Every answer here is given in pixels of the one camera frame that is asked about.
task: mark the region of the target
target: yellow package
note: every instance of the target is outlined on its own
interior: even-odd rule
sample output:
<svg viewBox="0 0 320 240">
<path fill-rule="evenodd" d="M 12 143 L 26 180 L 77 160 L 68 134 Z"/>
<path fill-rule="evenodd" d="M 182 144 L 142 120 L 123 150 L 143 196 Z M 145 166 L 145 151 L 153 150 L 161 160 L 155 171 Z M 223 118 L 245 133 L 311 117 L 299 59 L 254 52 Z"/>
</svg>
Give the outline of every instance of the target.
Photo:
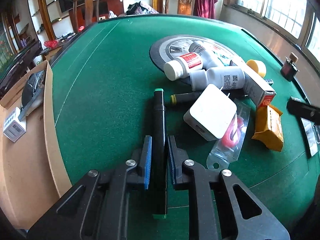
<svg viewBox="0 0 320 240">
<path fill-rule="evenodd" d="M 280 116 L 282 114 L 272 105 L 259 107 L 256 111 L 255 133 L 252 139 L 263 142 L 271 150 L 281 152 L 283 134 Z"/>
</svg>

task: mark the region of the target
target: small white box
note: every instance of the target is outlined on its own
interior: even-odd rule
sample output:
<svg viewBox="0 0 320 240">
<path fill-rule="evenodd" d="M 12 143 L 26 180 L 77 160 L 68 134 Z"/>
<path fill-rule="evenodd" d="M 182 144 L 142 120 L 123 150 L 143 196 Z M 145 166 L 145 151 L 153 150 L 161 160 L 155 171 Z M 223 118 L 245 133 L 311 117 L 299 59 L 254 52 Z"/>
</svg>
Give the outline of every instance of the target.
<svg viewBox="0 0 320 240">
<path fill-rule="evenodd" d="M 19 121 L 19 114 L 20 109 L 16 107 L 5 119 L 3 125 L 4 135 L 13 142 L 16 142 L 23 134 L 26 133 L 26 119 Z"/>
<path fill-rule="evenodd" d="M 237 111 L 236 104 L 209 84 L 183 120 L 207 141 L 221 139 Z"/>
<path fill-rule="evenodd" d="M 241 68 L 245 76 L 244 92 L 257 108 L 268 106 L 276 95 L 275 90 L 247 64 L 242 64 Z"/>
</svg>

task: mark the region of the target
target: red towel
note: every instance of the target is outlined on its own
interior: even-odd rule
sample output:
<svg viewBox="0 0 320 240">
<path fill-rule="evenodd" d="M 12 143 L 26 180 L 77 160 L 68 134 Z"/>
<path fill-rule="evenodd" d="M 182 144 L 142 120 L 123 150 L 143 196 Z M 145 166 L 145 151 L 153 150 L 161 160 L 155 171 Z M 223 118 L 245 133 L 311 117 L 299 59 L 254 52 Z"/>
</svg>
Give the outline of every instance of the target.
<svg viewBox="0 0 320 240">
<path fill-rule="evenodd" d="M 218 0 L 196 0 L 193 15 L 215 19 L 214 4 L 217 1 Z"/>
</svg>

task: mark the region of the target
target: green table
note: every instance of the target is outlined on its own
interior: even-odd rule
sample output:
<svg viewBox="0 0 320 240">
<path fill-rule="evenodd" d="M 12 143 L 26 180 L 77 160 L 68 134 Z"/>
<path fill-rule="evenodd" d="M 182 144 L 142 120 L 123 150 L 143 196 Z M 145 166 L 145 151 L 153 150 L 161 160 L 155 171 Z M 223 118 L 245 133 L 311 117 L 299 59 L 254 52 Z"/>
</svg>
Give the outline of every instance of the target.
<svg viewBox="0 0 320 240">
<path fill-rule="evenodd" d="M 229 168 L 290 230 L 311 203 L 320 172 L 319 154 L 307 158 L 297 119 L 288 114 L 290 96 L 301 98 L 280 74 L 278 60 L 254 37 L 234 25 L 196 17 L 157 15 L 124 17 L 93 25 L 64 52 L 53 67 L 53 111 L 61 155 L 72 184 L 88 170 L 103 170 L 130 158 L 152 133 L 155 88 L 170 95 L 191 92 L 182 82 L 169 81 L 151 61 L 149 49 L 169 35 L 191 34 L 218 41 L 244 61 L 267 66 L 277 95 L 272 104 L 281 117 L 282 152 L 252 140 L 255 106 L 239 160 Z M 187 106 L 167 109 L 167 132 L 189 157 L 206 165 L 214 142 L 205 141 L 184 121 Z M 152 220 L 144 197 L 132 194 L 129 239 L 188 239 L 188 193 L 169 188 L 166 220 Z"/>
</svg>

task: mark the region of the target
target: white power adapter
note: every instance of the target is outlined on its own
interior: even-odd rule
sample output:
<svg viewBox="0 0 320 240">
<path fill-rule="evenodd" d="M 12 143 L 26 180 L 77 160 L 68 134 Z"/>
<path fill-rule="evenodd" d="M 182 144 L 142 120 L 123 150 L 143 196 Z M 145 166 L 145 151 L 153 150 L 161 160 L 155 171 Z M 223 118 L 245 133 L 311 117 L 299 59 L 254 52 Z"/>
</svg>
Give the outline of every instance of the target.
<svg viewBox="0 0 320 240">
<path fill-rule="evenodd" d="M 221 139 L 237 111 L 236 104 L 209 84 L 183 120 L 207 141 Z"/>
</svg>

